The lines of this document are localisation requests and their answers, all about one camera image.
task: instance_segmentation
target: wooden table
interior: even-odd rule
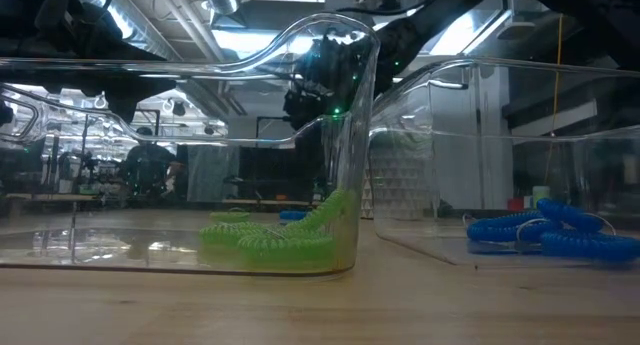
[[[640,344],[640,275],[479,270],[378,239],[337,278],[0,270],[4,344]]]

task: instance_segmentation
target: red object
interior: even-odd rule
[[[524,198],[513,198],[507,201],[507,209],[511,211],[524,210]]]

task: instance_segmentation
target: wooden table surface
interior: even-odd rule
[[[337,278],[0,270],[3,344],[640,344],[640,275],[474,270],[378,239]]]

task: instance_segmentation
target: transparent plastic container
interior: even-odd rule
[[[635,268],[639,86],[633,72],[530,62],[424,67],[374,103],[377,233],[456,265]]]
[[[0,263],[351,268],[378,47],[319,14],[229,64],[3,59]]]

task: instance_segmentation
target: yellow cable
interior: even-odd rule
[[[564,18],[563,14],[560,14],[560,19],[558,20],[558,55],[556,64],[560,65],[562,63],[562,20]],[[551,118],[551,137],[554,137],[553,133],[556,129],[556,114],[558,113],[558,88],[560,87],[560,72],[556,70],[556,84],[553,90],[553,116]],[[547,157],[547,166],[544,172],[544,183],[548,185],[549,182],[549,166],[551,165],[551,156],[553,155],[553,141],[549,145],[549,155]]]

